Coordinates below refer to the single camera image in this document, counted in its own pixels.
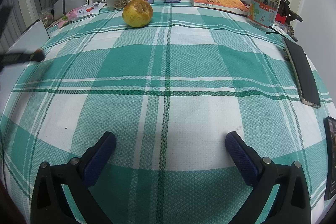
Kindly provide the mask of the white cardboard box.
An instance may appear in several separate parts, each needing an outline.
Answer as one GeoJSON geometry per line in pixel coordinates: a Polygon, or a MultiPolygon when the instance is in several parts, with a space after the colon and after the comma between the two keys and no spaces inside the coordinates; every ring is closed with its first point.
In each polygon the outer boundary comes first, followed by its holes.
{"type": "MultiPolygon", "coordinates": [[[[24,53],[31,56],[36,50],[41,49],[42,45],[50,38],[41,20],[34,23],[27,29],[18,40],[10,47],[9,54],[24,53]]],[[[5,104],[15,83],[23,70],[31,64],[37,64],[33,59],[25,58],[24,63],[5,65],[1,71],[1,104],[5,104]]]]}

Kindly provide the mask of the plastic bag of snacks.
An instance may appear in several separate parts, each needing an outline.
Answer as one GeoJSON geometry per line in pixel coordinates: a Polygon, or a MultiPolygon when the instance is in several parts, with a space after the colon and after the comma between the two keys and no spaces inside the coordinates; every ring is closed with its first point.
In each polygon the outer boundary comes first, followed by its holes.
{"type": "Polygon", "coordinates": [[[54,22],[54,9],[46,8],[41,10],[39,19],[43,22],[45,28],[48,28],[54,22]]]}

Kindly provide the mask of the pink snack packet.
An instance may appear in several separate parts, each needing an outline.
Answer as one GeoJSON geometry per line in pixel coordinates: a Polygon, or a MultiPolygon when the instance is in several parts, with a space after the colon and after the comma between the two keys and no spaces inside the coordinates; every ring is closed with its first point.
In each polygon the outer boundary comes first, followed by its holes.
{"type": "Polygon", "coordinates": [[[67,12],[65,15],[63,15],[59,22],[58,22],[58,29],[64,27],[65,25],[71,23],[73,20],[77,18],[83,18],[86,16],[98,14],[101,9],[106,7],[106,2],[95,2],[91,5],[83,5],[81,7],[75,8],[69,12],[67,12]]]}

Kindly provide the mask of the smartphone with lit screen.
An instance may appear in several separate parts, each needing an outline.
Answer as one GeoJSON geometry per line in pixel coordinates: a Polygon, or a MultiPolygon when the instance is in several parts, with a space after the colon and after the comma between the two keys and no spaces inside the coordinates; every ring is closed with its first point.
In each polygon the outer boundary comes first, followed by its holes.
{"type": "Polygon", "coordinates": [[[327,145],[327,180],[325,200],[329,200],[335,195],[335,119],[332,117],[326,117],[323,124],[326,132],[327,145]]]}

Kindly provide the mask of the yellow pear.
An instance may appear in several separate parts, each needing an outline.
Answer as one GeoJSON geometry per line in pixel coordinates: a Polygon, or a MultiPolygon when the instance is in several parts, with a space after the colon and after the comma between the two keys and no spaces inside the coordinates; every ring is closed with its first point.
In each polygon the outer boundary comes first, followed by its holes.
{"type": "Polygon", "coordinates": [[[146,26],[152,17],[153,8],[144,0],[131,0],[122,12],[123,21],[133,28],[146,26]]]}

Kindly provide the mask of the green white plaid tablecloth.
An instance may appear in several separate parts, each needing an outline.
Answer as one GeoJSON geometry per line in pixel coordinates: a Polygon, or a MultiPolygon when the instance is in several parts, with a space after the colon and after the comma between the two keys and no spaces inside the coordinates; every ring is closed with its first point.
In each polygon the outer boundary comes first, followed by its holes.
{"type": "Polygon", "coordinates": [[[1,180],[30,217],[41,162],[64,164],[103,133],[117,147],[91,193],[114,223],[228,223],[251,192],[224,139],[303,167],[317,223],[325,201],[323,120],[301,103],[282,38],[244,18],[187,2],[155,3],[130,28],[121,11],[49,29],[45,61],[25,67],[1,116],[1,180]]]}

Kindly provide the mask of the dark bag on sofa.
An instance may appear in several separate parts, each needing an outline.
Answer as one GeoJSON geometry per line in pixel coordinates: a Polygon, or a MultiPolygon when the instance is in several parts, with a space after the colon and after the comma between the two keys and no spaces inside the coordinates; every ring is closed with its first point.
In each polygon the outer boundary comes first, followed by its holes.
{"type": "Polygon", "coordinates": [[[292,11],[289,5],[290,5],[289,0],[280,0],[280,6],[278,8],[275,22],[295,42],[297,42],[297,38],[294,36],[294,28],[291,25],[291,22],[294,20],[297,20],[302,23],[303,19],[298,14],[296,14],[294,11],[292,11]]]}

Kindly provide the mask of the orange book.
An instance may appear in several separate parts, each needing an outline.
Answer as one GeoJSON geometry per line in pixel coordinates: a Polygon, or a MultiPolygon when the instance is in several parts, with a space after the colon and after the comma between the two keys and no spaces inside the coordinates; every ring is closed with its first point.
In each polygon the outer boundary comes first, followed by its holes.
{"type": "Polygon", "coordinates": [[[190,0],[195,7],[204,7],[237,15],[248,15],[248,8],[240,0],[190,0]]]}

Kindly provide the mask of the clear jar printed label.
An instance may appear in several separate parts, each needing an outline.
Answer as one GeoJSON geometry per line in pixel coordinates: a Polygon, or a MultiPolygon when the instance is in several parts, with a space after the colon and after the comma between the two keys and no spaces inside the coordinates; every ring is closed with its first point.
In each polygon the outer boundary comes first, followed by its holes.
{"type": "Polygon", "coordinates": [[[263,29],[273,26],[281,0],[251,0],[247,19],[263,29]]]}

